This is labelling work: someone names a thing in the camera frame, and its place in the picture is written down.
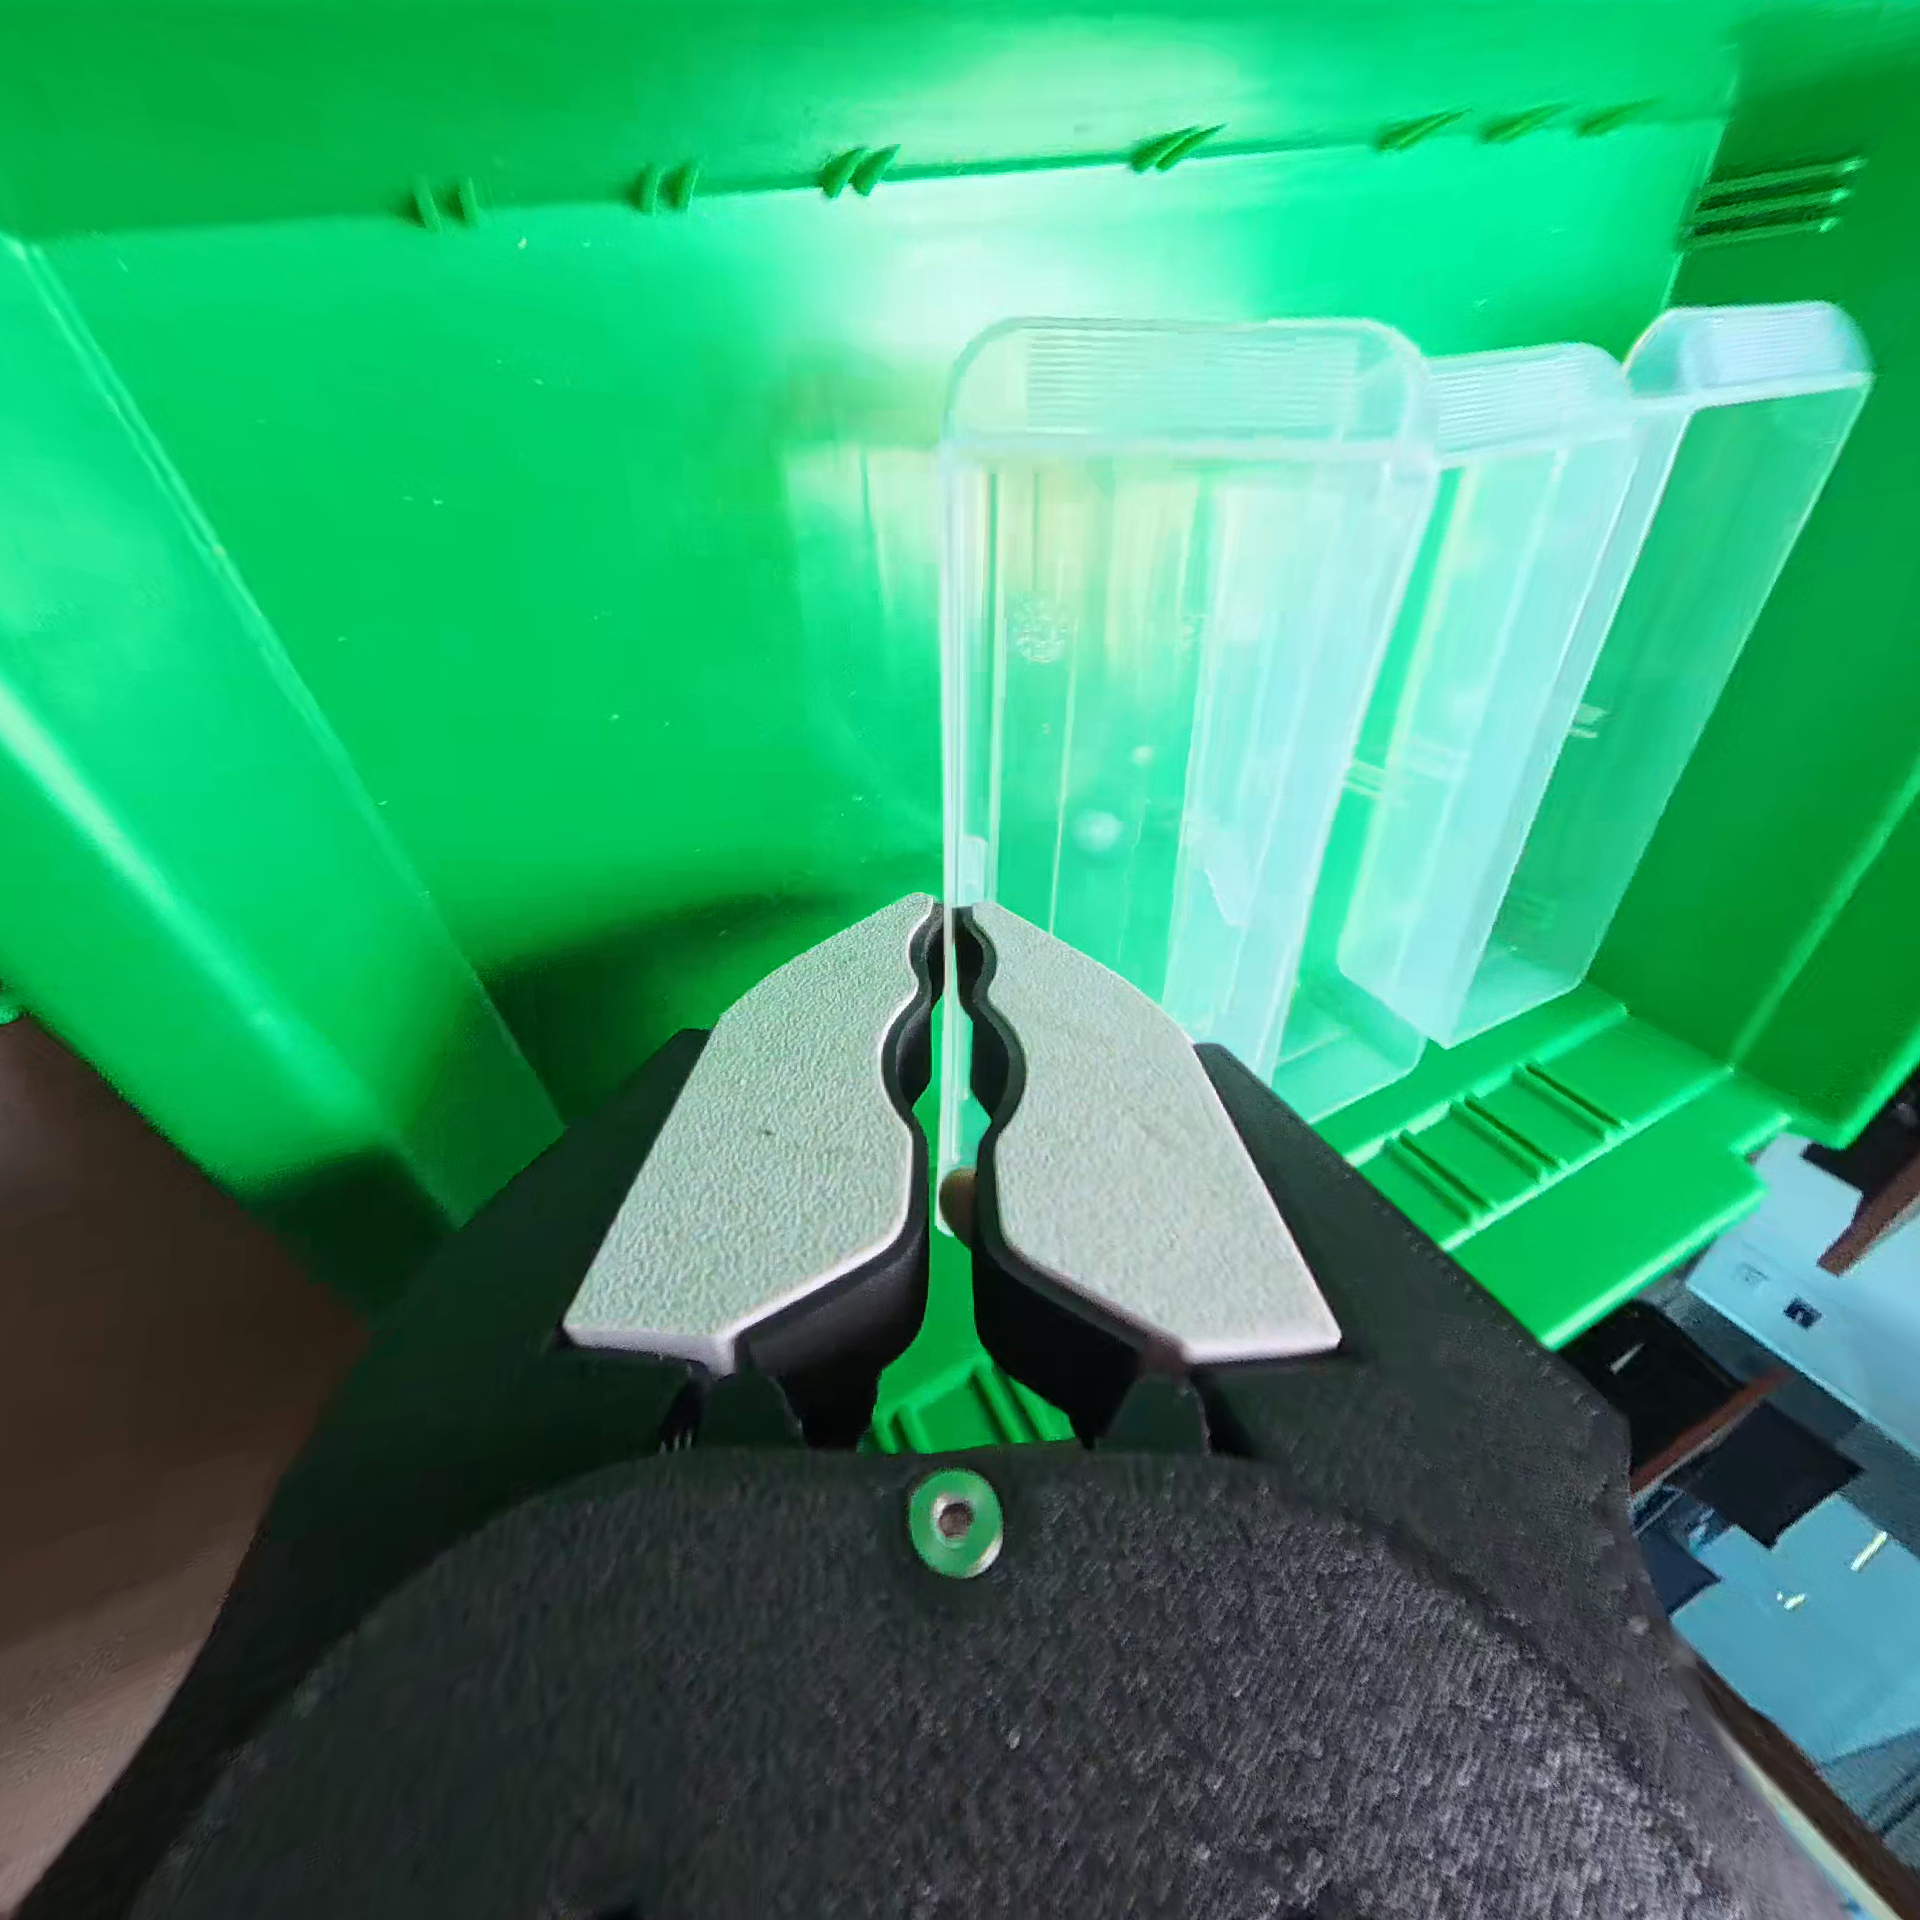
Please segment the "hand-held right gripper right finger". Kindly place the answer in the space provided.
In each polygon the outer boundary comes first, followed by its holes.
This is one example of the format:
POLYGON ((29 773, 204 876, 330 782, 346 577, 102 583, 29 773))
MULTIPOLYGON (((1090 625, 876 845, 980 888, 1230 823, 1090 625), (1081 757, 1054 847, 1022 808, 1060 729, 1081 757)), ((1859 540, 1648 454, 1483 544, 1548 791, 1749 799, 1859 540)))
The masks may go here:
POLYGON ((1209 1439, 1224 1376, 1324 1360, 1337 1316, 1203 1051, 1124 975, 998 902, 953 912, 973 1313, 1081 1444, 1209 1439))

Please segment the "clear plastic hinged box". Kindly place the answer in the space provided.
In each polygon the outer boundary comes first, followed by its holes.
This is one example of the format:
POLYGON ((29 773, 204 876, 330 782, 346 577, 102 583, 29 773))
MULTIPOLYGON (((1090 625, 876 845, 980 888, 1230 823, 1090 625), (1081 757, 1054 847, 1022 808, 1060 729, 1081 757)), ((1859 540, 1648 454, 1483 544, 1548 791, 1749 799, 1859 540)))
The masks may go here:
POLYGON ((1008 320, 945 406, 945 899, 1268 1080, 1441 479, 1373 320, 1008 320))

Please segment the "white labelled box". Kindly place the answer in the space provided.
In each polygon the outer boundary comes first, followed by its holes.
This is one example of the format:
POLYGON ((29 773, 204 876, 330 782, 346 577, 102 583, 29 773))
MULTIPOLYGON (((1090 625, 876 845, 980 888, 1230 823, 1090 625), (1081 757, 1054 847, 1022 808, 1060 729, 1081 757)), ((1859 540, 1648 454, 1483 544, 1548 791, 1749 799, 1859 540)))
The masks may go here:
POLYGON ((1912 1216, 1841 1273, 1822 1256, 1851 1225, 1859 1190, 1784 1135, 1757 1158, 1764 1197, 1721 1235, 1689 1291, 1776 1360, 1917 1451, 1917 1225, 1912 1216))

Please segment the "green plastic bin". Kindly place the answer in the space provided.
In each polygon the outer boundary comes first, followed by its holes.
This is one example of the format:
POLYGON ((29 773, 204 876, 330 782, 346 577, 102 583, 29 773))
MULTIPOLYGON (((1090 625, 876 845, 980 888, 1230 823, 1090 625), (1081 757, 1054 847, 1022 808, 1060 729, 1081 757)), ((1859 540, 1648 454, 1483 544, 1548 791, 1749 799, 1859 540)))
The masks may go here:
POLYGON ((1549 1344, 1915 1075, 1915 4, 4 4, 4 988, 371 1304, 945 888, 979 333, 1792 301, 1875 384, 1584 980, 1358 1030, 1361 735, 1312 899, 1276 1091, 1549 1344))

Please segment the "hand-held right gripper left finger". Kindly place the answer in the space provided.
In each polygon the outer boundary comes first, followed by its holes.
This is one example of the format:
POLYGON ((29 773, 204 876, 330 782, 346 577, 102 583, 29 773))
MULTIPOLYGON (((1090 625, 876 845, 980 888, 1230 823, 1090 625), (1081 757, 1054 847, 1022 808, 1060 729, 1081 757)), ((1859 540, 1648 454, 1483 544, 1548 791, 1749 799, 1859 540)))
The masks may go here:
POLYGON ((904 896, 718 1016, 566 1304, 573 1349, 768 1379, 812 1447, 857 1447, 928 1302, 942 935, 904 896))

